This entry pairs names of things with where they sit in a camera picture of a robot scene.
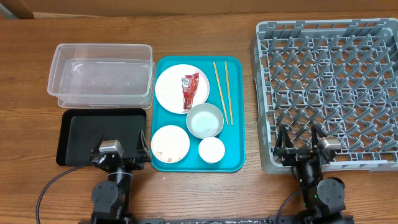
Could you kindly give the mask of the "wooden chopstick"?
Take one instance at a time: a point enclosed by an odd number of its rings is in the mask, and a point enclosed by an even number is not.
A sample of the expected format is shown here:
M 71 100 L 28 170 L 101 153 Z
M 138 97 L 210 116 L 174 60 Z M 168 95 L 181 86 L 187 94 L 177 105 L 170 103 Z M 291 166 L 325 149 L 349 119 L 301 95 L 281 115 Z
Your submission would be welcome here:
M 220 83 L 220 78 L 219 78 L 219 75 L 218 75 L 216 62 L 213 62 L 213 67 L 214 67 L 214 71 L 215 71 L 216 81 L 217 81 L 217 84 L 218 84 L 218 90 L 219 90 L 219 94 L 220 94 L 221 104 L 222 104 L 222 107 L 223 107 L 224 118 L 225 118 L 226 124 L 228 126 L 229 125 L 229 121 L 228 121 L 228 116 L 226 114 L 226 107 L 225 107 L 225 103 L 224 103 L 223 92 L 222 92 L 222 88 L 221 88 L 221 83 Z
M 230 87 L 229 87 L 229 73 L 228 73 L 227 61 L 224 61 L 224 69 L 225 69 L 227 92 L 228 92 L 229 113 L 230 113 L 231 125 L 233 125 L 233 110 L 232 110 L 232 103 L 231 103 L 231 92 L 230 92 Z

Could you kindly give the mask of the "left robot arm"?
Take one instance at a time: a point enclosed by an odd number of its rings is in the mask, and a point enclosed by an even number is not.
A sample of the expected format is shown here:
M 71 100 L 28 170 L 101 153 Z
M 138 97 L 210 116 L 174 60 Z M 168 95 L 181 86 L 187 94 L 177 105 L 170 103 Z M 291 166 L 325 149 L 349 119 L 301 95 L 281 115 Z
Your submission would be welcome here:
M 108 173 L 108 179 L 92 190 L 91 223 L 138 223 L 129 211 L 132 172 L 152 161 L 143 130 L 138 132 L 135 150 L 137 156 L 123 158 L 121 143 L 103 138 L 91 151 L 90 163 Z

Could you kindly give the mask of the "white cup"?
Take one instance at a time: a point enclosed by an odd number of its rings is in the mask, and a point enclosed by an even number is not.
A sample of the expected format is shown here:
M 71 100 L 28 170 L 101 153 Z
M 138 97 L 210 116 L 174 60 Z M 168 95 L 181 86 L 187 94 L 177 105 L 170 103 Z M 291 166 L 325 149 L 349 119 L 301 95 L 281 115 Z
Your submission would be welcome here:
M 222 160 L 225 154 L 223 142 L 216 137 L 203 139 L 198 145 L 200 157 L 209 164 L 214 164 Z

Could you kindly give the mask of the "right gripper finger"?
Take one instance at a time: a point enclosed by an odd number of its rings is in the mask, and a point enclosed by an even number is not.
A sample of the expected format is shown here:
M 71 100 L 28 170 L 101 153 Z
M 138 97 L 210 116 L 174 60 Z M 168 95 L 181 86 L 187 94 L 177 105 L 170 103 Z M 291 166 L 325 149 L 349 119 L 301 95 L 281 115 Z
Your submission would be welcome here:
M 288 131 L 284 124 L 279 125 L 278 137 L 276 140 L 275 148 L 281 150 L 282 148 L 293 148 L 294 145 L 290 140 Z
M 311 127 L 312 134 L 312 148 L 315 149 L 318 145 L 318 139 L 326 137 L 326 134 L 322 131 L 318 124 L 313 124 Z

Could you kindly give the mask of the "red snack wrapper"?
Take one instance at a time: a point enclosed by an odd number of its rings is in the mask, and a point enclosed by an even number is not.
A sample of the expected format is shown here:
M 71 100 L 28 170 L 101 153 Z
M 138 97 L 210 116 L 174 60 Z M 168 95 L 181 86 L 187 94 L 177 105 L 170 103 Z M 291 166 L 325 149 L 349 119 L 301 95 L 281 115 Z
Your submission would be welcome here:
M 190 110 L 193 106 L 193 98 L 197 92 L 199 73 L 182 77 L 183 109 Z

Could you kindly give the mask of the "grey bowl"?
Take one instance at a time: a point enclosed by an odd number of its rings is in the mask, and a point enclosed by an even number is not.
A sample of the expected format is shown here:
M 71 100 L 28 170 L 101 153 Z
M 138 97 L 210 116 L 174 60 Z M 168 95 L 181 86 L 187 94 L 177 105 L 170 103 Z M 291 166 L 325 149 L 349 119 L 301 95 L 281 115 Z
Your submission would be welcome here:
M 224 116 L 220 109 L 209 103 L 194 106 L 186 117 L 189 132 L 200 139 L 216 137 L 224 126 Z

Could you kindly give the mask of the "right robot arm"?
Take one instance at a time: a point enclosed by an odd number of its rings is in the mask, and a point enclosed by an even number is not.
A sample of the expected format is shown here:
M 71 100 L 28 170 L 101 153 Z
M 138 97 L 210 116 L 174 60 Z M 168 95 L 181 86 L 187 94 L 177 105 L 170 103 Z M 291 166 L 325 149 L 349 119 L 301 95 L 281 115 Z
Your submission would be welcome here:
M 280 206 L 276 222 L 280 222 L 287 202 L 301 194 L 305 210 L 299 212 L 293 223 L 346 223 L 342 211 L 345 184 L 337 177 L 324 178 L 322 165 L 332 161 L 342 149 L 338 138 L 328 137 L 314 124 L 311 127 L 312 146 L 295 149 L 287 128 L 279 126 L 274 154 L 281 158 L 283 166 L 289 166 L 292 175 L 300 183 L 300 190 L 287 198 Z

